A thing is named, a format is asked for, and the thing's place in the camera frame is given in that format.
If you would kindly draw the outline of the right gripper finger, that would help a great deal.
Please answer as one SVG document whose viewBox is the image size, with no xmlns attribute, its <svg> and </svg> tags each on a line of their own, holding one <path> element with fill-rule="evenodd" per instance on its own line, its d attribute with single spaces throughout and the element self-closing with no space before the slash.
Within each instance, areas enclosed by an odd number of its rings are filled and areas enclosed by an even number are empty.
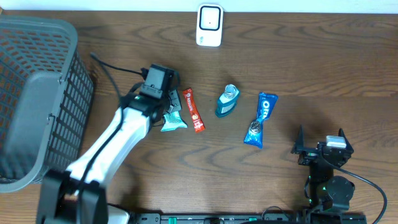
<svg viewBox="0 0 398 224">
<path fill-rule="evenodd" d="M 304 135 L 303 135 L 303 126 L 299 126 L 298 135 L 295 140 L 295 147 L 304 147 Z"/>
<path fill-rule="evenodd" d="M 346 138 L 346 135 L 345 135 L 345 133 L 344 133 L 344 131 L 343 131 L 342 128 L 339 129 L 339 131 L 338 131 L 338 136 L 339 136 L 339 137 L 343 137 L 343 138 L 345 139 L 346 150 L 347 150 L 347 151 L 353 151 L 353 147 L 352 147 L 352 145 L 349 143 L 348 139 Z"/>
</svg>

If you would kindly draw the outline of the mint green wipes pack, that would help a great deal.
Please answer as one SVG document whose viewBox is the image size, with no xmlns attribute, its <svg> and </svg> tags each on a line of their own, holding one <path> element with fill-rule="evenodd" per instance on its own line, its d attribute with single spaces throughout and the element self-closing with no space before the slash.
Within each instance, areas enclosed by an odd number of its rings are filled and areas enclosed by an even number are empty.
<svg viewBox="0 0 398 224">
<path fill-rule="evenodd" d="M 178 128 L 187 128 L 186 122 L 181 118 L 180 112 L 175 111 L 163 115 L 164 125 L 161 129 L 162 132 L 174 131 Z"/>
</svg>

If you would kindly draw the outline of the red coffee stick sachet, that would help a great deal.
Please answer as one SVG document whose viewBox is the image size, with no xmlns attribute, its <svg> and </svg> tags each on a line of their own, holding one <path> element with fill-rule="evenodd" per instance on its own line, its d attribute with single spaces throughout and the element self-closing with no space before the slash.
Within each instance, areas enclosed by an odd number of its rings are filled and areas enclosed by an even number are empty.
<svg viewBox="0 0 398 224">
<path fill-rule="evenodd" d="M 197 110 L 196 104 L 193 98 L 193 91 L 191 88 L 188 88 L 183 91 L 183 96 L 187 102 L 190 117 L 193 121 L 193 126 L 196 133 L 200 133 L 205 130 L 205 125 L 201 119 L 201 116 Z"/>
</svg>

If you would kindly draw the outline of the teal mouthwash bottle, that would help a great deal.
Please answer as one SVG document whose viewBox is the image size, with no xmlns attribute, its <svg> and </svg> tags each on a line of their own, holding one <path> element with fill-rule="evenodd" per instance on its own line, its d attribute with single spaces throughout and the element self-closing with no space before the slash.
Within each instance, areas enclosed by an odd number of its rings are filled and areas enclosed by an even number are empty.
<svg viewBox="0 0 398 224">
<path fill-rule="evenodd" d="M 240 91 L 235 85 L 226 85 L 224 92 L 218 98 L 215 115 L 219 118 L 229 115 L 237 105 L 237 100 L 239 96 Z"/>
</svg>

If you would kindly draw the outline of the blue Oreo cookie pack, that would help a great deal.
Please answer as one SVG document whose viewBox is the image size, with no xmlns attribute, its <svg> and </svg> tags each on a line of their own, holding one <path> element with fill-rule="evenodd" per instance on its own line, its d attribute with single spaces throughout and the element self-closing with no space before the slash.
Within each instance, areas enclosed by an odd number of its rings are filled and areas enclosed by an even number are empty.
<svg viewBox="0 0 398 224">
<path fill-rule="evenodd" d="M 249 125 L 248 131 L 244 138 L 245 144 L 256 146 L 259 149 L 262 149 L 264 122 L 271 117 L 278 98 L 279 97 L 277 95 L 264 92 L 259 93 L 256 118 L 252 120 L 251 124 Z"/>
</svg>

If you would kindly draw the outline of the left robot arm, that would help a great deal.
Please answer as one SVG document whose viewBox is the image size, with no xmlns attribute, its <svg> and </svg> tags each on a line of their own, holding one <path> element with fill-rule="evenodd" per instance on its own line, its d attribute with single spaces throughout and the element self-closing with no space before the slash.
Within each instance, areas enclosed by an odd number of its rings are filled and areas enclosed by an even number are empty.
<svg viewBox="0 0 398 224">
<path fill-rule="evenodd" d="M 119 97 L 119 108 L 96 142 L 65 171 L 45 175 L 36 223 L 130 223 L 131 213 L 106 199 L 106 188 L 133 147 L 175 109 L 177 71 L 153 64 L 143 83 Z"/>
</svg>

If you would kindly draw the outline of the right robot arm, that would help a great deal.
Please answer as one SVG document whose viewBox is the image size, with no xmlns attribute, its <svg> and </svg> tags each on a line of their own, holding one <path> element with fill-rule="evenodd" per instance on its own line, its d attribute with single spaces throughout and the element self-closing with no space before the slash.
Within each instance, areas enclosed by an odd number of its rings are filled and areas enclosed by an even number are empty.
<svg viewBox="0 0 398 224">
<path fill-rule="evenodd" d="M 337 136 L 327 136 L 314 148 L 304 144 L 303 127 L 299 127 L 291 150 L 298 155 L 298 164 L 309 167 L 304 187 L 309 207 L 297 215 L 303 223 L 343 223 L 343 213 L 349 210 L 355 186 L 334 171 L 345 165 L 354 150 L 342 129 Z"/>
</svg>

